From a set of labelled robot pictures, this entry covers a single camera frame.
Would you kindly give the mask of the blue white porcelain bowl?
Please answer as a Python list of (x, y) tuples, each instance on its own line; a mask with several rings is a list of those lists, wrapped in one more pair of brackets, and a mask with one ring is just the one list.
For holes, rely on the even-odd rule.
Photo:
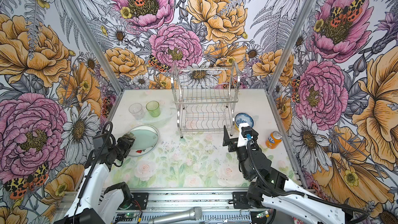
[(247, 123), (252, 128), (254, 127), (254, 124), (255, 124), (253, 118), (249, 114), (247, 114), (247, 113), (238, 113), (235, 116), (235, 127), (238, 129), (238, 127), (239, 127), (239, 125), (241, 123)]

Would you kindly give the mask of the pale green plate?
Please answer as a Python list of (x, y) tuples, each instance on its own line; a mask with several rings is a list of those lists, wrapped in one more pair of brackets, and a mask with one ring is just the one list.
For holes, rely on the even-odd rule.
[(128, 132), (126, 136), (134, 139), (131, 150), (146, 149), (149, 147), (153, 147), (154, 149), (159, 141), (159, 133), (157, 129), (151, 125), (135, 127)]

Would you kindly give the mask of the clear glass cup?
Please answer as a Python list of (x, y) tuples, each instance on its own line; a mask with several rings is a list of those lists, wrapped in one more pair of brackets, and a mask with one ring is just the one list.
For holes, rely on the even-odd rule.
[(141, 120), (145, 117), (144, 108), (140, 103), (134, 103), (130, 105), (129, 112), (136, 120)]

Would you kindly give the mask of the chrome wire dish rack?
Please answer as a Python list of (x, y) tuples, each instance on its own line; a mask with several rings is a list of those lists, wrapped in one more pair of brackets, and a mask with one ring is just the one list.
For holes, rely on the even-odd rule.
[(174, 64), (171, 72), (180, 138), (185, 133), (234, 129), (241, 75), (236, 62), (222, 67), (203, 63), (179, 68)]

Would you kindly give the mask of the green glass jar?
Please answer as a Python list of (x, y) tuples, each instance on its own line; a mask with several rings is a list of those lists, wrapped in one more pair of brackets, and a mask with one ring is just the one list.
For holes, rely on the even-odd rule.
[(153, 118), (159, 117), (161, 114), (160, 104), (158, 101), (150, 101), (146, 104), (146, 110)]

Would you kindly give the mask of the white watermelon pattern plate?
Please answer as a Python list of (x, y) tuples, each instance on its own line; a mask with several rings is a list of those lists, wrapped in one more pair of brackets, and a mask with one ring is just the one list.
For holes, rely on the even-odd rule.
[(149, 147), (146, 149), (135, 149), (135, 150), (130, 150), (128, 156), (130, 157), (142, 157), (144, 155), (149, 154), (150, 152), (153, 151), (153, 147)]

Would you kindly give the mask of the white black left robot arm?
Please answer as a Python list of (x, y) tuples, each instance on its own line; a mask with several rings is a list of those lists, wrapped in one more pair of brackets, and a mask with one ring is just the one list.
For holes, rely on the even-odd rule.
[(115, 161), (121, 163), (130, 153), (135, 142), (132, 135), (115, 140), (105, 133), (93, 138), (94, 150), (88, 156), (82, 183), (77, 196), (65, 216), (56, 224), (110, 224), (119, 207), (129, 207), (133, 202), (125, 182), (103, 190)]

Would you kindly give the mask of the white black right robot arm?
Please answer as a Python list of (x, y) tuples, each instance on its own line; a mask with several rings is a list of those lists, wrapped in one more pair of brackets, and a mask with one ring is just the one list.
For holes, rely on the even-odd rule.
[(354, 211), (347, 204), (323, 200), (272, 167), (257, 143), (258, 132), (245, 125), (237, 138), (223, 131), (223, 146), (234, 152), (243, 178), (250, 182), (246, 198), (253, 208), (272, 208), (307, 224), (352, 224)]

